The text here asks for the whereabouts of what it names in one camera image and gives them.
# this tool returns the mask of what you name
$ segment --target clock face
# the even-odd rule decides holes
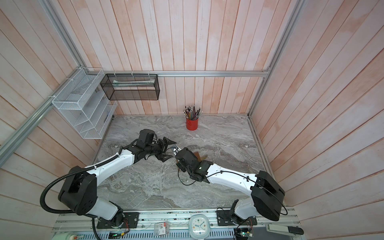
[[[189,220],[189,233],[194,239],[204,239],[209,236],[210,223],[202,214],[194,215]]]

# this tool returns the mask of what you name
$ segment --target robotic arm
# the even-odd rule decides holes
[[[247,174],[220,167],[210,161],[197,160],[197,157],[187,148],[173,147],[174,156],[166,154],[168,145],[176,144],[164,137],[154,140],[155,132],[149,129],[140,131],[138,139],[126,147],[121,147],[113,156],[91,166],[81,168],[76,166],[70,172],[48,185],[40,197],[40,205],[48,212],[63,214],[76,213],[88,217],[103,218],[114,228],[122,226],[123,209],[118,205],[97,197],[97,186],[115,172],[137,163],[146,156],[156,156],[165,162],[175,157],[176,164],[183,172],[187,171],[190,178],[199,182],[216,183],[239,190],[250,198],[236,200],[231,208],[231,219],[241,224],[249,216],[259,215],[278,221],[281,202],[285,192],[266,172]],[[70,210],[55,210],[45,203],[45,195],[57,182],[65,179],[58,199]]]

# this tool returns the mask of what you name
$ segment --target bunch of pencils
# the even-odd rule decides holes
[[[185,107],[184,115],[189,120],[196,120],[202,114],[201,107],[196,111],[195,105]]]

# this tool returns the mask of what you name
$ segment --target white wire mesh shelf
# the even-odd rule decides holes
[[[103,77],[102,70],[87,75],[82,68],[52,101],[82,138],[102,139],[117,107],[104,91],[95,91]]]

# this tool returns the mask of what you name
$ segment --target black wire mesh basket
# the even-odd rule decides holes
[[[108,73],[100,83],[109,100],[158,100],[156,74]]]

